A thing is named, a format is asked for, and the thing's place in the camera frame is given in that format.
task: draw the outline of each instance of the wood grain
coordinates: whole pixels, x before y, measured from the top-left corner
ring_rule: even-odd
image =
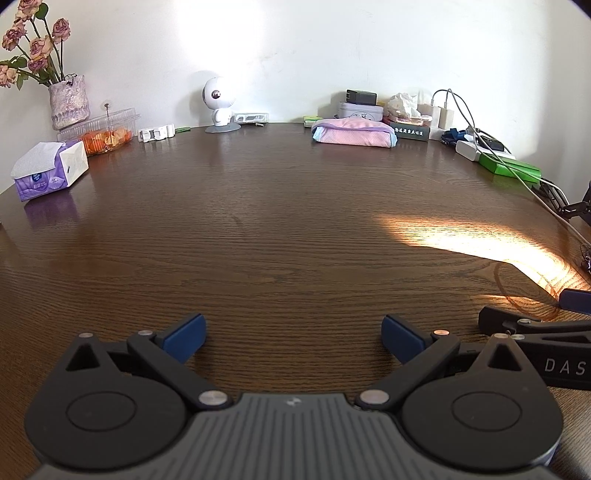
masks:
[[[69,191],[22,205],[9,189],[0,219],[2,480],[35,468],[24,413],[82,331],[122,339],[199,311],[209,337],[190,365],[219,387],[351,395],[394,364],[385,313],[484,341],[482,306],[581,318],[553,296],[589,288],[578,243],[514,180],[436,142],[315,144],[294,124],[133,142]],[[463,235],[457,251],[441,228]],[[498,249],[514,264],[478,256]],[[555,395],[553,468],[589,478],[591,395]]]

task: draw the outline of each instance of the metal pin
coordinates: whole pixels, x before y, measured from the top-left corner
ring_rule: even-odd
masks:
[[[359,398],[367,405],[383,405],[390,400],[390,395],[384,390],[366,390],[361,392]]]
[[[217,407],[228,401],[228,395],[219,390],[207,390],[199,395],[199,401],[203,405]]]

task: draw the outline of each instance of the bouquet of dried roses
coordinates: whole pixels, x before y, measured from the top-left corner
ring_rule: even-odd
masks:
[[[10,88],[16,84],[20,90],[23,82],[30,77],[49,87],[66,79],[64,41],[70,37],[70,24],[65,18],[60,18],[50,31],[46,20],[48,12],[49,7],[43,0],[20,0],[14,23],[2,38],[2,48],[8,51],[18,48],[21,54],[0,61],[0,86]],[[27,28],[31,27],[35,34],[33,39],[30,39],[33,32],[27,32]],[[39,33],[39,29],[43,28],[46,35]],[[27,49],[20,45],[23,37],[29,43]]]

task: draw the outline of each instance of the box with chinese characters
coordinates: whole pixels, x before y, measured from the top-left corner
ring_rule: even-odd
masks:
[[[420,127],[418,125],[402,124],[400,122],[387,122],[396,132],[398,138],[412,138],[414,140],[429,140],[429,133],[431,129],[429,127]]]
[[[11,177],[21,202],[70,187],[86,170],[84,143],[42,142],[15,163]]]

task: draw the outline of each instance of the purple tissue package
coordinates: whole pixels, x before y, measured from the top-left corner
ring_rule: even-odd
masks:
[[[70,187],[88,170],[84,143],[42,142],[15,163],[11,177],[21,202]]]

